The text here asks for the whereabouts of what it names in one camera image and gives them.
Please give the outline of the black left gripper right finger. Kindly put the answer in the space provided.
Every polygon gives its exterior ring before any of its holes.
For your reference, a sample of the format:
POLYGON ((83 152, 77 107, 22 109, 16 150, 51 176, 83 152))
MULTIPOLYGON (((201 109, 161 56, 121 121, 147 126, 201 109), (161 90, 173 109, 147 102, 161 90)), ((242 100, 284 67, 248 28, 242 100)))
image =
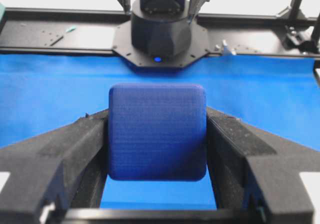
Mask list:
POLYGON ((265 224, 320 221, 320 153, 206 110, 207 165, 216 205, 257 212, 265 224))

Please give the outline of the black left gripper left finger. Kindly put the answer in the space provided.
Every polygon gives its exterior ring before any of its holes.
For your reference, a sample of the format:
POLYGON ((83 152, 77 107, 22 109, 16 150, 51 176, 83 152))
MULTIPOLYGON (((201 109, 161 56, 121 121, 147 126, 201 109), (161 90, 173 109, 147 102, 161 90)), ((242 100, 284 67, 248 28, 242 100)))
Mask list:
POLYGON ((0 221, 40 224, 45 207, 97 208, 107 178, 108 110, 0 150, 0 221))

